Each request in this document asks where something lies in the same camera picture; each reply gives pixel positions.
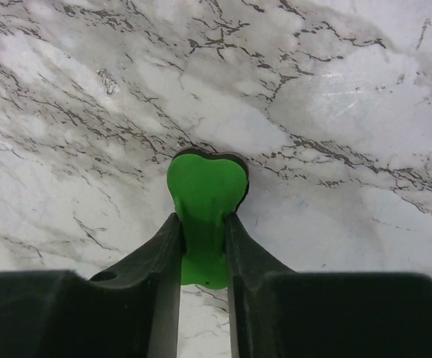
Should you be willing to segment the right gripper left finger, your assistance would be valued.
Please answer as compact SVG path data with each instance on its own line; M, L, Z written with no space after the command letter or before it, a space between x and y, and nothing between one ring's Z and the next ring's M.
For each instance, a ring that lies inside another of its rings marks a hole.
M0 357L175 357L181 223L86 279L68 270L0 271Z

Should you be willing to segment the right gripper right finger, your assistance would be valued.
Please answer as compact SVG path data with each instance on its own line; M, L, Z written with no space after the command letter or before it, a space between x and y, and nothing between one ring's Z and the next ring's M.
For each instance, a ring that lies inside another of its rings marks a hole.
M432 357L432 278L299 273L225 220L233 357Z

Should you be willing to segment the green whiteboard eraser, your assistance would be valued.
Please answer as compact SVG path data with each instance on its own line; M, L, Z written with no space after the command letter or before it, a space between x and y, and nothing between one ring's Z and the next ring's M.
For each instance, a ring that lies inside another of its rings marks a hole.
M228 286L225 224L249 188L249 170L236 153L185 148L169 164L166 184L181 224L185 252L181 284Z

